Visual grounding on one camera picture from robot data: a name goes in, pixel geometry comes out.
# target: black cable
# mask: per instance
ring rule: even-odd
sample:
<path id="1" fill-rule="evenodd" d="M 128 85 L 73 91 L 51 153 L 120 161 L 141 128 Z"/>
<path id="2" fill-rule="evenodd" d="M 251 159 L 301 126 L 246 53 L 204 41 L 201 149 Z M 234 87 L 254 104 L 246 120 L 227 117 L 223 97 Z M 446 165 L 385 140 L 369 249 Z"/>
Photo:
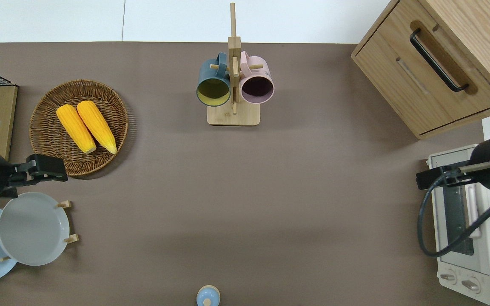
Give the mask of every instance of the black cable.
<path id="1" fill-rule="evenodd" d="M 426 204 L 428 202 L 428 199 L 430 198 L 430 194 L 432 193 L 432 190 L 436 188 L 437 186 L 440 185 L 440 183 L 445 180 L 448 176 L 451 176 L 453 173 L 445 173 L 436 178 L 436 180 L 430 185 L 428 190 L 426 191 L 426 194 L 424 198 L 422 199 L 421 202 L 421 207 L 419 209 L 419 217 L 417 219 L 417 237 L 419 239 L 419 246 L 421 247 L 421 250 L 430 257 L 440 257 L 444 256 L 448 252 L 451 252 L 456 246 L 461 244 L 470 234 L 472 234 L 480 225 L 482 225 L 485 220 L 487 220 L 490 217 L 490 207 L 482 213 L 474 223 L 472 223 L 465 231 L 463 231 L 457 239 L 453 240 L 450 244 L 448 244 L 445 248 L 441 249 L 438 252 L 430 252 L 429 250 L 426 249 L 426 246 L 424 245 L 424 240 L 422 238 L 422 220 L 424 218 L 424 208 L 426 207 Z"/>

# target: wooden cabinet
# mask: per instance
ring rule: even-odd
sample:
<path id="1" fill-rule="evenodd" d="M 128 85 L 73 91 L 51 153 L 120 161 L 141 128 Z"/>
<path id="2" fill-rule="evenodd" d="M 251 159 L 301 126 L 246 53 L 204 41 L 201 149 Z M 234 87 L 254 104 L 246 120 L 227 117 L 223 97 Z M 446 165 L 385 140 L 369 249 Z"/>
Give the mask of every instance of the wooden cabinet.
<path id="1" fill-rule="evenodd" d="M 420 139 L 490 116 L 490 0 L 393 0 L 352 58 Z"/>

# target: wooden base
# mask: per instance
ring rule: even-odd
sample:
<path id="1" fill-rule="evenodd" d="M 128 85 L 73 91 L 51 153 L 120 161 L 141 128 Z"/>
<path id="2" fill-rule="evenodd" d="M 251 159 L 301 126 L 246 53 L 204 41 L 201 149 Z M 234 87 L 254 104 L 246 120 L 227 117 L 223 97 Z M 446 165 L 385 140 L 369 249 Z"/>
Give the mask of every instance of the wooden base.
<path id="1" fill-rule="evenodd" d="M 211 125 L 255 126 L 260 123 L 260 105 L 240 101 L 236 104 L 228 101 L 221 106 L 208 106 L 208 123 Z"/>

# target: yellow corn cob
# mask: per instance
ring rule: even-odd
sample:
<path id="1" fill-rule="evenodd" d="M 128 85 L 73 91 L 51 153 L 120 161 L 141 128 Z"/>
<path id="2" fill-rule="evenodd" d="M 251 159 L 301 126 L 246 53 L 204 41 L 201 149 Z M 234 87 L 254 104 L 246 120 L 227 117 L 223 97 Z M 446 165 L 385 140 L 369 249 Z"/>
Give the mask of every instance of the yellow corn cob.
<path id="1" fill-rule="evenodd" d="M 117 144 L 114 141 L 113 133 L 107 125 L 105 118 L 97 109 L 97 106 L 92 101 L 82 101 L 77 105 L 78 114 L 82 121 L 93 134 L 97 142 L 100 143 L 109 152 L 117 153 Z"/>
<path id="2" fill-rule="evenodd" d="M 66 131 L 77 144 L 80 151 L 90 154 L 96 149 L 92 136 L 90 136 L 86 126 L 84 126 L 84 123 L 72 105 L 65 104 L 58 107 L 56 116 L 58 116 L 58 119 L 60 119 L 60 122 L 66 128 Z"/>

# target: drawer handle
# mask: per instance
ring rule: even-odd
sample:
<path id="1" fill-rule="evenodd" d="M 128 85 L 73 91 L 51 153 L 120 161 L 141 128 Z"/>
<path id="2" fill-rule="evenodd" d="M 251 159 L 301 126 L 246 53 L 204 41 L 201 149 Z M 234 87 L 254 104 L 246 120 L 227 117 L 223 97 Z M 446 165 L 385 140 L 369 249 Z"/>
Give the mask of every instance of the drawer handle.
<path id="1" fill-rule="evenodd" d="M 419 52 L 419 54 L 426 60 L 426 62 L 434 69 L 436 74 L 441 78 L 442 81 L 444 81 L 445 85 L 449 87 L 454 92 L 459 92 L 466 87 L 468 87 L 468 84 L 462 85 L 461 87 L 445 73 L 445 71 L 440 67 L 440 65 L 434 60 L 434 58 L 428 53 L 428 51 L 422 46 L 422 44 L 417 40 L 417 34 L 421 31 L 421 29 L 416 29 L 413 31 L 412 35 L 410 36 L 410 42 L 412 45 L 415 47 L 415 49 Z"/>

